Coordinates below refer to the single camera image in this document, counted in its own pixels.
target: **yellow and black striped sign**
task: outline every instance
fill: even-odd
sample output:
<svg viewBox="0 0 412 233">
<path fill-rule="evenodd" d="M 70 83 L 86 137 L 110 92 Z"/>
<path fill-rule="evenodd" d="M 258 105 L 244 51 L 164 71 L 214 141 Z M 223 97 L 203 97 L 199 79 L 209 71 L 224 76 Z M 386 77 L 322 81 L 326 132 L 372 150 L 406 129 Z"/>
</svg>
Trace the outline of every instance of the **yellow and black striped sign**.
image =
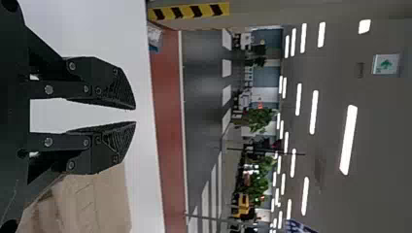
<svg viewBox="0 0 412 233">
<path fill-rule="evenodd" d="M 207 3 L 148 9 L 149 20 L 221 17 L 229 15 L 229 3 Z"/>
</svg>

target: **bolt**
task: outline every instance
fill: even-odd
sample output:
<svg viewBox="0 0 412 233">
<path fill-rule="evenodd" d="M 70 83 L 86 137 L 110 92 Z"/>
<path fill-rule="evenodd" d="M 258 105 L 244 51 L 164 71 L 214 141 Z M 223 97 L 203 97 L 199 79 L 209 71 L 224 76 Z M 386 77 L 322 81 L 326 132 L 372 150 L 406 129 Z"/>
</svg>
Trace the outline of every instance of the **bolt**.
<svg viewBox="0 0 412 233">
<path fill-rule="evenodd" d="M 49 148 L 52 146 L 52 138 L 46 138 L 45 139 L 45 147 Z"/>
<path fill-rule="evenodd" d="M 76 163 L 74 161 L 69 161 L 69 164 L 67 165 L 67 168 L 69 170 L 73 170 L 76 167 Z"/>
<path fill-rule="evenodd" d="M 85 147 L 88 146 L 88 139 L 85 139 L 85 140 L 83 141 L 83 146 L 85 146 Z"/>
<path fill-rule="evenodd" d="M 69 69 L 72 71 L 76 70 L 76 64 L 73 61 L 69 63 Z"/>
<path fill-rule="evenodd" d="M 54 90 L 53 90 L 51 85 L 46 85 L 45 86 L 45 92 L 46 92 L 46 94 L 51 95 L 54 92 Z"/>
<path fill-rule="evenodd" d="M 96 87 L 96 94 L 101 94 L 102 93 L 102 89 L 100 87 Z"/>
<path fill-rule="evenodd" d="M 102 143 L 102 139 L 99 136 L 97 136 L 96 137 L 96 144 L 101 144 L 101 143 Z"/>
</svg>

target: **red floor stripe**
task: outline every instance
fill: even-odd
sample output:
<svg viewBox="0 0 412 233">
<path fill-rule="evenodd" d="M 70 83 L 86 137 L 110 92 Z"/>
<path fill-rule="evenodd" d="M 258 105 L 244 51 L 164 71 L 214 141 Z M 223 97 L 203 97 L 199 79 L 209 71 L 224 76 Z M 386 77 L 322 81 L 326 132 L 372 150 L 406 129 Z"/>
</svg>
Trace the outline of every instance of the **red floor stripe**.
<svg viewBox="0 0 412 233">
<path fill-rule="evenodd" d="M 151 53 L 154 114 L 166 233 L 187 232 L 179 36 L 164 30 L 160 53 Z"/>
</svg>

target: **green exit sign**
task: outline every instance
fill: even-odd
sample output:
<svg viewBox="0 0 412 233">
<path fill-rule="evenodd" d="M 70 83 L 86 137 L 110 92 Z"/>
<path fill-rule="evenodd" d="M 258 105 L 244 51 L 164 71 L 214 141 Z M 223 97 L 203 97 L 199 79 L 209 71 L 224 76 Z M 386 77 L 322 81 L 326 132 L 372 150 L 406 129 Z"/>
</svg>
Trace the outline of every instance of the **green exit sign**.
<svg viewBox="0 0 412 233">
<path fill-rule="evenodd" d="M 395 75 L 399 67 L 399 54 L 376 54 L 373 57 L 373 75 Z"/>
</svg>

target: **ceiling light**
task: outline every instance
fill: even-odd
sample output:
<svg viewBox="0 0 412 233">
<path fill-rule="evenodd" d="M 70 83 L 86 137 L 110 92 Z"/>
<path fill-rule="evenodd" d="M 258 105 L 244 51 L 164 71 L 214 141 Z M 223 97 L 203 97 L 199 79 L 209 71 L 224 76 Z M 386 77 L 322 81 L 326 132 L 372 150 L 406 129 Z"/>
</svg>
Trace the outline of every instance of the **ceiling light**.
<svg viewBox="0 0 412 233">
<path fill-rule="evenodd" d="M 283 133 L 284 133 L 284 126 L 285 126 L 285 123 L 284 123 L 284 121 L 283 120 L 281 120 L 281 129 L 279 130 L 279 139 L 280 140 L 282 140 L 283 139 Z"/>
<path fill-rule="evenodd" d="M 286 212 L 286 220 L 291 219 L 291 215 L 292 215 L 292 200 L 289 199 L 288 200 L 288 210 Z"/>
<path fill-rule="evenodd" d="M 285 38 L 285 58 L 289 57 L 289 35 Z"/>
<path fill-rule="evenodd" d="M 285 186 L 286 186 L 286 174 L 282 174 L 282 186 L 281 186 L 281 194 L 285 195 Z"/>
<path fill-rule="evenodd" d="M 291 56 L 294 56 L 295 46 L 296 46 L 296 28 L 292 30 Z"/>
<path fill-rule="evenodd" d="M 345 133 L 343 135 L 342 154 L 339 169 L 343 175 L 348 176 L 351 163 L 352 145 L 354 143 L 355 128 L 357 125 L 358 107 L 348 106 L 346 115 Z"/>
<path fill-rule="evenodd" d="M 279 207 L 279 204 L 280 204 L 280 202 L 279 202 L 279 187 L 277 187 L 276 190 L 275 190 L 275 205 L 277 207 Z"/>
<path fill-rule="evenodd" d="M 273 186 L 276 186 L 276 178 L 277 178 L 276 172 L 273 172 L 273 181 L 272 181 Z"/>
<path fill-rule="evenodd" d="M 283 212 L 279 212 L 279 219 L 278 219 L 278 229 L 282 229 L 282 218 L 283 218 Z"/>
<path fill-rule="evenodd" d="M 271 208 L 271 212 L 274 213 L 275 212 L 275 198 L 272 198 L 272 208 Z"/>
<path fill-rule="evenodd" d="M 283 91 L 283 76 L 279 77 L 279 94 L 282 94 Z"/>
<path fill-rule="evenodd" d="M 310 123 L 309 123 L 309 133 L 315 134 L 316 127 L 316 116 L 318 113 L 318 100 L 319 100 L 319 91 L 314 90 L 312 95 L 312 110 L 310 114 Z"/>
<path fill-rule="evenodd" d="M 278 113 L 276 118 L 276 129 L 279 130 L 281 128 L 281 113 Z"/>
<path fill-rule="evenodd" d="M 278 175 L 281 174 L 281 169 L 282 169 L 282 156 L 279 156 L 279 158 L 278 158 Z"/>
<path fill-rule="evenodd" d="M 294 178 L 294 170 L 296 168 L 296 149 L 292 150 L 292 161 L 291 161 L 291 178 Z"/>
<path fill-rule="evenodd" d="M 366 32 L 368 32 L 370 30 L 370 24 L 371 24 L 372 20 L 370 19 L 364 19 L 360 21 L 360 28 L 358 33 L 359 34 L 364 34 Z"/>
<path fill-rule="evenodd" d="M 305 177 L 303 183 L 303 195 L 302 195 L 302 215 L 306 216 L 306 209 L 308 206 L 308 195 L 309 195 L 309 178 Z"/>
<path fill-rule="evenodd" d="M 285 144 L 284 144 L 284 153 L 288 152 L 289 148 L 289 132 L 285 133 Z"/>
<path fill-rule="evenodd" d="M 286 86 L 287 86 L 288 78 L 284 77 L 283 80 L 283 92 L 282 92 L 282 98 L 286 99 Z"/>
<path fill-rule="evenodd" d="M 302 31 L 300 34 L 300 53 L 304 53 L 306 50 L 306 30 L 307 30 L 308 24 L 303 23 L 302 24 Z"/>
<path fill-rule="evenodd" d="M 319 34 L 318 34 L 318 48 L 321 48 L 325 44 L 325 33 L 326 33 L 326 23 L 319 23 Z"/>
<path fill-rule="evenodd" d="M 302 83 L 297 84 L 296 88 L 296 109 L 294 111 L 294 114 L 296 116 L 300 115 L 300 102 L 302 100 Z"/>
</svg>

